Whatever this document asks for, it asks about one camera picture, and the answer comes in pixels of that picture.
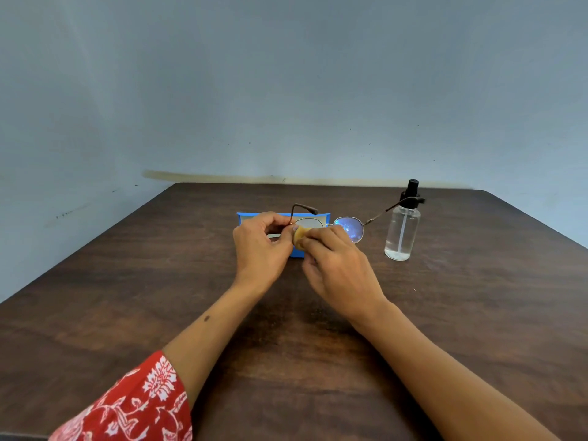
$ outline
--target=brown wooden tabletop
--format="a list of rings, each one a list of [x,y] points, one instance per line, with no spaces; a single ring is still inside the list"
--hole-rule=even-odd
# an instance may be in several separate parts
[[[48,434],[231,285],[236,212],[367,219],[401,189],[176,184],[0,304],[0,432]],[[359,243],[386,296],[563,439],[588,437],[588,250],[479,190],[422,189],[407,262],[389,214]],[[435,439],[301,260],[246,318],[192,412],[197,439]]]

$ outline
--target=clear plastic bottle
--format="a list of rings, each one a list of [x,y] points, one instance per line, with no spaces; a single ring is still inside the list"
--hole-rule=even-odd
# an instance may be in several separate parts
[[[419,182],[416,179],[408,181],[408,187],[401,194],[401,206],[392,211],[392,221],[386,237],[384,253],[388,258],[402,262],[408,260],[412,245],[415,243],[416,228],[419,226],[420,212],[418,197]]]
[[[392,211],[392,221],[384,248],[388,258],[399,262],[408,260],[412,245],[415,243],[419,220],[420,212],[417,209],[398,206]]]

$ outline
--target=person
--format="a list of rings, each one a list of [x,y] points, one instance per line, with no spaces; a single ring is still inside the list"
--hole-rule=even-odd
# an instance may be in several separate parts
[[[192,439],[190,409],[231,336],[280,276],[296,226],[264,212],[233,231],[231,287],[162,351],[128,372],[51,440]],[[281,231],[277,241],[269,233]],[[312,289],[384,357],[447,440],[557,439],[517,404],[433,344],[384,296],[367,257],[340,226],[301,241]]]

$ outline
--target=eyeglass frame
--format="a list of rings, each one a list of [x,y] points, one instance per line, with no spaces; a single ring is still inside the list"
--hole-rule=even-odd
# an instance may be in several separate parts
[[[354,242],[353,244],[357,244],[359,243],[364,235],[365,235],[365,226],[367,226],[369,223],[373,222],[375,219],[379,218],[380,216],[384,215],[386,212],[392,210],[394,207],[398,207],[402,204],[403,201],[409,200],[409,199],[416,199],[418,204],[423,204],[425,202],[425,198],[421,198],[420,196],[407,196],[406,198],[402,198],[400,201],[398,201],[396,204],[394,204],[393,206],[388,207],[386,210],[384,210],[383,212],[380,212],[379,214],[377,214],[374,218],[370,218],[369,220],[367,220],[365,223],[362,222],[359,218],[355,217],[355,216],[340,216],[339,218],[336,218],[334,221],[340,220],[342,218],[353,218],[354,220],[359,221],[359,223],[362,225],[362,236],[359,240],[357,240],[356,242]],[[305,206],[304,204],[299,204],[299,203],[294,203],[294,205],[292,206],[292,211],[290,212],[290,224],[294,224],[292,223],[292,217],[294,216],[294,207],[302,207],[303,209],[306,209],[308,212],[310,212],[313,215],[318,215],[319,214],[319,210],[315,209],[314,207],[310,207],[310,206]],[[327,226],[335,226],[336,224],[333,223],[325,223],[324,227]]]

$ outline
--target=red floral sleeve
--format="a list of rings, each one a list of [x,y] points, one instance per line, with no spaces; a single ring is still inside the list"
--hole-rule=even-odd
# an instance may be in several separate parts
[[[50,441],[101,439],[192,440],[186,392],[161,351],[125,374],[99,400],[49,438]]]

